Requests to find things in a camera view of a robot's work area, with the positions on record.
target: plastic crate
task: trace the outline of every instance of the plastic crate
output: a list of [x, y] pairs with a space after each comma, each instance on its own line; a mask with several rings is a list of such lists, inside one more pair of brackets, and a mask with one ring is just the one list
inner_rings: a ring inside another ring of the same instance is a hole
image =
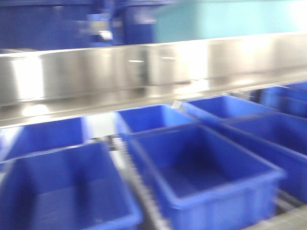
[[233, 122], [222, 133], [288, 172], [281, 188], [307, 202], [307, 120], [271, 114]]
[[142, 220], [104, 143], [37, 153], [8, 168], [2, 230], [136, 230]]
[[272, 87], [262, 91], [260, 103], [280, 112], [307, 118], [307, 92], [286, 87]]
[[1, 0], [0, 48], [89, 47], [91, 0]]
[[112, 18], [115, 45], [154, 41], [154, 10], [176, 0], [118, 0]]
[[156, 12], [155, 41], [306, 31], [306, 6], [305, 0], [182, 0]]
[[166, 104], [120, 110], [114, 116], [117, 133], [122, 138], [153, 130], [174, 129], [193, 122], [196, 120]]
[[184, 110], [203, 124], [215, 127], [223, 122], [247, 119], [256, 115], [275, 112], [274, 109], [245, 101], [233, 96], [218, 96], [183, 102]]
[[31, 152], [82, 144], [89, 139], [89, 132], [83, 117], [18, 127], [3, 140], [0, 161]]
[[176, 230], [238, 230], [274, 215], [284, 172], [196, 125], [144, 134], [128, 150]]

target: blue plastic bin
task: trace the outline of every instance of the blue plastic bin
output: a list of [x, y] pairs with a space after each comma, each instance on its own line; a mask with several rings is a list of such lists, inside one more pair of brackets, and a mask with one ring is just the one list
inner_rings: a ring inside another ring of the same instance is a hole
[[9, 137], [0, 161], [43, 151], [84, 143], [89, 139], [89, 130], [83, 117], [45, 122], [19, 127]]
[[136, 230], [141, 220], [104, 143], [19, 158], [0, 186], [2, 230]]
[[203, 124], [215, 127], [224, 122], [275, 112], [274, 109], [233, 96], [218, 96], [183, 102], [184, 110]]
[[261, 93], [260, 103], [280, 112], [307, 118], [307, 91], [272, 87]]
[[1, 0], [0, 48], [89, 47], [91, 0]]
[[176, 230], [238, 230], [274, 215], [284, 172], [196, 125], [128, 141], [144, 183]]
[[223, 134], [288, 172], [281, 188], [307, 202], [307, 120], [271, 114], [225, 126]]
[[157, 130], [170, 130], [196, 122], [167, 104], [120, 110], [114, 114], [117, 133], [122, 138]]
[[181, 0], [156, 12], [156, 42], [306, 31], [305, 0]]
[[115, 45], [154, 41], [154, 10], [176, 0], [117, 0], [112, 18]]

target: metal counter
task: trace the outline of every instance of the metal counter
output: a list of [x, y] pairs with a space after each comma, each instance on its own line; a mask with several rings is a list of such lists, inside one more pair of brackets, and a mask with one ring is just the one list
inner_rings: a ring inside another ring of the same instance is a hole
[[0, 127], [307, 79], [307, 34], [0, 55]]

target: metal rail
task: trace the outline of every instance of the metal rail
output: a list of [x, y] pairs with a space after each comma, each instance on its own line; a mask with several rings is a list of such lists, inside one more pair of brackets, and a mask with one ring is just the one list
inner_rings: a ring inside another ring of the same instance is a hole
[[307, 79], [307, 34], [0, 55], [0, 127]]

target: bin rim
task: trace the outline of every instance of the bin rim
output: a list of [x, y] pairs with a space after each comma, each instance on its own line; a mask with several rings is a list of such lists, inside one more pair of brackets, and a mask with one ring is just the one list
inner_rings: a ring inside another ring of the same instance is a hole
[[0, 7], [91, 5], [93, 0], [0, 0]]

